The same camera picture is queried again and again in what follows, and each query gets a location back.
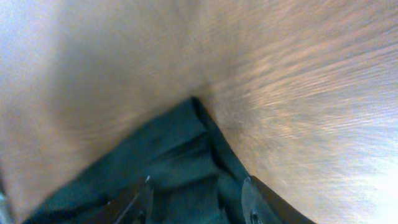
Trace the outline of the black shorts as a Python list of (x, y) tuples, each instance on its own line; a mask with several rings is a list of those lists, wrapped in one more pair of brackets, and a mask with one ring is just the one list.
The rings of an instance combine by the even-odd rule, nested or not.
[(251, 174), (197, 98), (128, 136), (46, 199), (27, 223), (83, 223), (147, 176), (154, 184), (149, 223), (246, 223), (241, 194)]

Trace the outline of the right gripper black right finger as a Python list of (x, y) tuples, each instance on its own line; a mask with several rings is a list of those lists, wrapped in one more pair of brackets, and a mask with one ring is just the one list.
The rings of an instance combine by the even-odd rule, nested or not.
[(253, 175), (243, 182), (241, 204), (247, 224), (314, 224)]

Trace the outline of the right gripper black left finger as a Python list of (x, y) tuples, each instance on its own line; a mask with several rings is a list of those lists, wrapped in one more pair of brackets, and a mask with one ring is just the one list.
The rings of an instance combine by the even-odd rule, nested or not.
[(154, 184), (150, 176), (125, 188), (84, 224), (146, 224), (152, 216)]

